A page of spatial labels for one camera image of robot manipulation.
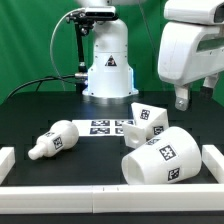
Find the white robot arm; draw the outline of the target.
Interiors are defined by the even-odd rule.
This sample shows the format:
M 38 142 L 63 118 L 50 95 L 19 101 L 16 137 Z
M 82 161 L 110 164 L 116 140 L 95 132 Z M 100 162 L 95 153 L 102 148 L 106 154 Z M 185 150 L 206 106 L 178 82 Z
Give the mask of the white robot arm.
M 93 64 L 88 70 L 89 98 L 124 99 L 137 93 L 128 66 L 128 30 L 116 17 L 115 6 L 135 0 L 76 0 L 85 19 L 93 21 Z M 168 0 L 159 49 L 159 78 L 175 87 L 175 107 L 185 111 L 189 85 L 204 81 L 204 93 L 213 93 L 224 71 L 224 0 Z

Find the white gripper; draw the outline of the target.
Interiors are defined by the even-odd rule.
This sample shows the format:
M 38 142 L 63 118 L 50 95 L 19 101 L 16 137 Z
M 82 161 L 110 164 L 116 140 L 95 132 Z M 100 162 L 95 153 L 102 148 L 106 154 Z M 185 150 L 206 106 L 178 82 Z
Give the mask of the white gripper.
M 191 96 L 185 84 L 206 77 L 200 96 L 210 100 L 224 71 L 224 0 L 168 0 L 164 17 L 158 74 L 175 85 L 175 107 L 186 111 Z

